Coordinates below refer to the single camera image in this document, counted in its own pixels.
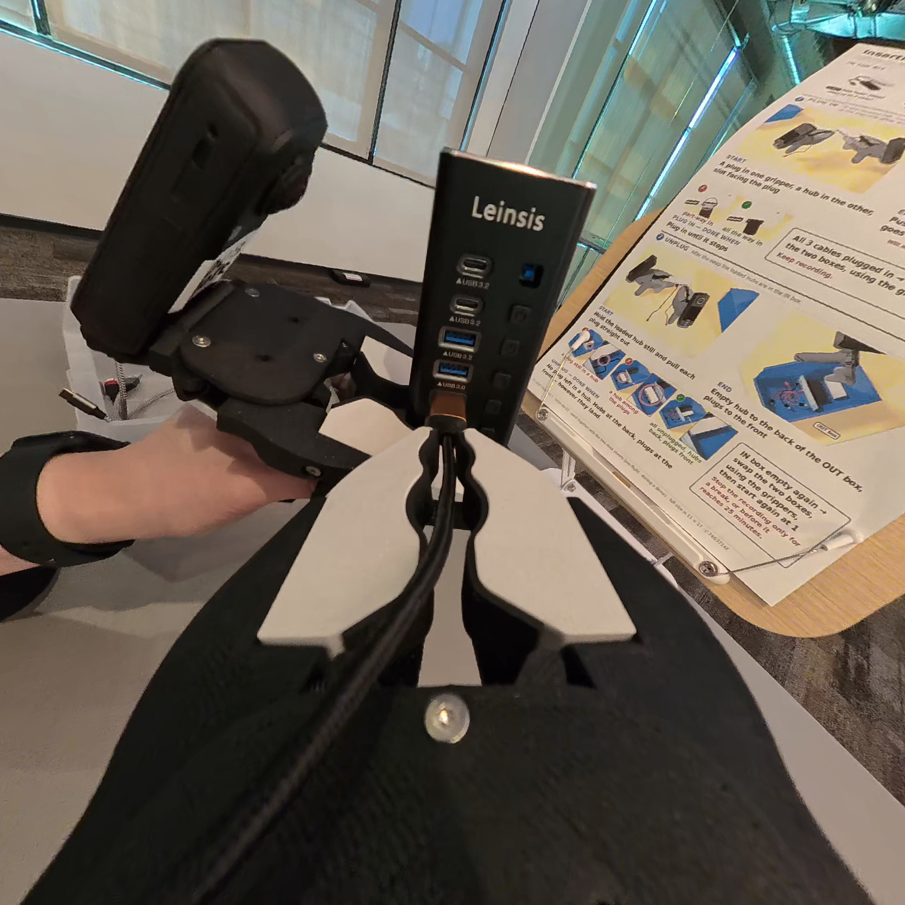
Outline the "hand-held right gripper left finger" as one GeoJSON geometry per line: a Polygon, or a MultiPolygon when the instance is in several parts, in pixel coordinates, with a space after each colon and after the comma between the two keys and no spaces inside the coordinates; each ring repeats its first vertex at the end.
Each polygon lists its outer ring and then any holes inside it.
{"type": "Polygon", "coordinates": [[[413,576],[433,512],[437,438],[420,427],[351,471],[320,514],[258,630],[267,645],[344,650],[343,635],[413,576]]]}

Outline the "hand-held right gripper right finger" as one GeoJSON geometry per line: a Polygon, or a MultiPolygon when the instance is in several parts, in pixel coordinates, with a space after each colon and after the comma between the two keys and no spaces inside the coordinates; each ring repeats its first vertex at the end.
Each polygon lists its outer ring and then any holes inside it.
{"type": "Polygon", "coordinates": [[[621,642],[636,628],[568,499],[477,430],[460,436],[467,561],[477,589],[557,647],[621,642]]]}

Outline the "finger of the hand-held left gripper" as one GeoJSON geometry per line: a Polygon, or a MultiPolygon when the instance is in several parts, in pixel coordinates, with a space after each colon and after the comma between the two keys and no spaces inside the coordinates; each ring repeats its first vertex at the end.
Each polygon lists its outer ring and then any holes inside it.
{"type": "Polygon", "coordinates": [[[412,429],[392,408],[368,397],[334,405],[326,414],[318,437],[375,456],[396,449],[397,456],[417,453],[407,439],[412,429]]]}

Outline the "black usb cable orange plug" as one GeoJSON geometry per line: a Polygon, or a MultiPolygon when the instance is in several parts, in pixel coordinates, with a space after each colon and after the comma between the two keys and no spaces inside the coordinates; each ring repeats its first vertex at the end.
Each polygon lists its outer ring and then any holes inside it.
{"type": "Polygon", "coordinates": [[[198,881],[187,903],[208,903],[227,878],[276,822],[300,787],[310,777],[325,753],[355,715],[381,673],[394,660],[397,651],[420,616],[436,584],[450,552],[454,525],[456,482],[455,436],[467,425],[466,402],[463,397],[436,395],[431,403],[426,424],[438,435],[443,453],[443,480],[436,505],[432,537],[426,552],[420,556],[413,577],[401,593],[395,612],[380,627],[368,649],[345,675],[329,698],[329,708],[319,714],[311,738],[294,758],[289,770],[273,792],[256,810],[247,825],[237,831],[198,881]]]}

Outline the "clear plastic bin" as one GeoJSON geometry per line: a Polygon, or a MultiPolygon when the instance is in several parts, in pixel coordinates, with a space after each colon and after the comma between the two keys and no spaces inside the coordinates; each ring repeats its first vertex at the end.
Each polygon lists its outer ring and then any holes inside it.
{"type": "MultiPolygon", "coordinates": [[[[69,364],[67,380],[69,388],[100,408],[105,418],[76,411],[76,428],[120,442],[135,443],[177,413],[182,403],[164,377],[146,367],[127,366],[126,375],[137,375],[140,382],[129,393],[128,418],[119,417],[116,404],[107,400],[101,387],[105,379],[115,378],[116,363],[88,348],[71,311],[79,280],[78,276],[67,279],[66,312],[62,316],[62,336],[69,364]]],[[[124,556],[169,580],[239,567],[305,505],[305,501],[278,502],[203,537],[136,542],[124,556]]]]}

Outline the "black usb hub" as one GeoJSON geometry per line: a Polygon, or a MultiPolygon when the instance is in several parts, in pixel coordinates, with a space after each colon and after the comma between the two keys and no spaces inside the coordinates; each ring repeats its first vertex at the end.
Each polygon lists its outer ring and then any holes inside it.
{"type": "Polygon", "coordinates": [[[594,183],[457,149],[439,154],[410,378],[507,445],[592,206],[594,183]]]}

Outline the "person's left hand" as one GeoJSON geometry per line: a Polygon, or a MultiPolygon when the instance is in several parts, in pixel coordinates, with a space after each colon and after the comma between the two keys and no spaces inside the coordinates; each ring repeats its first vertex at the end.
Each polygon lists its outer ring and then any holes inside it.
{"type": "Polygon", "coordinates": [[[185,406],[135,444],[52,458],[36,501],[52,537],[97,545],[203,535],[271,503],[307,500],[314,486],[185,406]]]}

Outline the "wooden display board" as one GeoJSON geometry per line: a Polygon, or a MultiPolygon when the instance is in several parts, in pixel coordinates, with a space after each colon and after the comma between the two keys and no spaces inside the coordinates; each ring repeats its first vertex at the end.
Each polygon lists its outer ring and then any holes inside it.
{"type": "Polygon", "coordinates": [[[522,410],[560,446],[562,463],[549,469],[547,475],[559,478],[563,492],[592,503],[591,497],[574,479],[576,468],[587,471],[651,536],[659,539],[668,558],[692,572],[697,582],[706,586],[737,616],[761,629],[801,638],[837,634],[903,594],[903,517],[851,548],[778,604],[767,605],[738,576],[727,576],[723,581],[707,575],[703,569],[707,555],[695,549],[689,538],[610,461],[595,452],[560,418],[548,413],[546,403],[533,390],[526,391],[522,410]]]}

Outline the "printed instruction sheet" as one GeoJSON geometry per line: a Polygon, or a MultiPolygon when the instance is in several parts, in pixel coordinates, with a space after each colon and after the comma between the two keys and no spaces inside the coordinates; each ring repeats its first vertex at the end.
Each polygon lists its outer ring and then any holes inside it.
{"type": "MultiPolygon", "coordinates": [[[[859,43],[756,114],[531,378],[728,568],[903,515],[903,76],[859,43]]],[[[849,550],[739,578],[776,605],[849,550]]]]}

